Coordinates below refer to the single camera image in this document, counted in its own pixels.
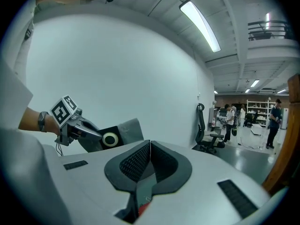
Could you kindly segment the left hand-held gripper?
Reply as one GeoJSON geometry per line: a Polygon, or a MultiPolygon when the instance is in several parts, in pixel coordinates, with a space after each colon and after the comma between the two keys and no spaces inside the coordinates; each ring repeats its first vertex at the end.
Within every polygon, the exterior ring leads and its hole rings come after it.
{"type": "Polygon", "coordinates": [[[55,103],[50,109],[50,113],[59,127],[60,134],[55,140],[56,143],[69,146],[74,139],[102,139],[99,128],[90,120],[81,118],[82,112],[82,109],[69,95],[63,96],[55,103]]]}

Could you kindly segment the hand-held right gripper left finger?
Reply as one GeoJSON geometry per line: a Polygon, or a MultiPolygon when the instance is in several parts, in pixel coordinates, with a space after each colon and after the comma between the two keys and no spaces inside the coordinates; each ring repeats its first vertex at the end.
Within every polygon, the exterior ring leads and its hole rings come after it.
{"type": "Polygon", "coordinates": [[[126,225],[117,217],[126,209],[130,193],[116,190],[105,175],[105,165],[128,150],[148,145],[134,142],[111,150],[60,157],[54,147],[43,145],[50,184],[59,196],[48,199],[46,221],[51,225],[126,225]]]}

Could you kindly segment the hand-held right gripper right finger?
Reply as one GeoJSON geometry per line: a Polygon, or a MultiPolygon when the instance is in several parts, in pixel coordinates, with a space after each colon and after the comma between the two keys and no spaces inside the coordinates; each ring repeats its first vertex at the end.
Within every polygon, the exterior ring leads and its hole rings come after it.
{"type": "Polygon", "coordinates": [[[184,155],[192,173],[176,193],[154,196],[137,225],[233,225],[241,221],[218,186],[224,180],[231,180],[258,208],[270,199],[260,184],[214,155],[166,142],[161,145],[184,155]]]}

